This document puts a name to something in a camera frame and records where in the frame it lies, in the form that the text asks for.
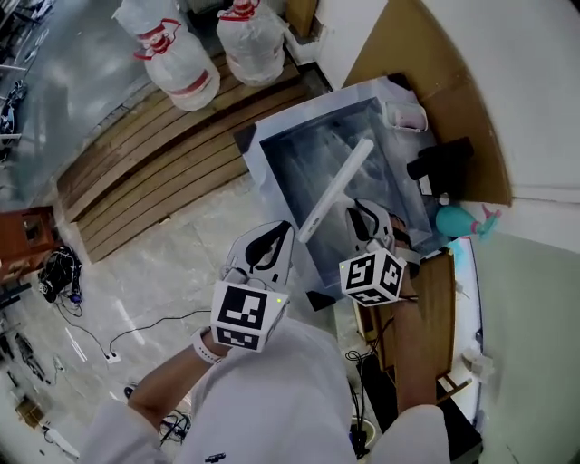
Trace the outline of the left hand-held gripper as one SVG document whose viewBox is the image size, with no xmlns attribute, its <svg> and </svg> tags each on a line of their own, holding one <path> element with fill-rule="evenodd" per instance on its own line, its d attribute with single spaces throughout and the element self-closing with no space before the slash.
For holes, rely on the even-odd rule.
<svg viewBox="0 0 580 464">
<path fill-rule="evenodd" d="M 286 282 L 295 232 L 285 221 L 256 227 L 230 248 L 214 285 L 210 327 L 216 343 L 261 352 L 289 303 Z"/>
</svg>

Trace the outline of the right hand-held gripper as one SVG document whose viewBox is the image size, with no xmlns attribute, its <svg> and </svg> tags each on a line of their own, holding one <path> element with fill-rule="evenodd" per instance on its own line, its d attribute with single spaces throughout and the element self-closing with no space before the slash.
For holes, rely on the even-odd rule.
<svg viewBox="0 0 580 464">
<path fill-rule="evenodd" d="M 365 307 L 398 301 L 407 261 L 396 254 L 389 211 L 358 198 L 346 209 L 345 222 L 351 257 L 339 265 L 343 294 Z"/>
</svg>

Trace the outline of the person's right hand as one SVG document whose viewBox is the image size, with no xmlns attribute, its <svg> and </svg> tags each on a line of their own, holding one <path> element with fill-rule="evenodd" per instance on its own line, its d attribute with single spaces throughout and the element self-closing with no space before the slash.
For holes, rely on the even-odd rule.
<svg viewBox="0 0 580 464">
<path fill-rule="evenodd" d="M 397 216 L 391 216 L 392 234 L 395 239 L 395 246 L 411 249 L 411 239 L 405 223 Z"/>
</svg>

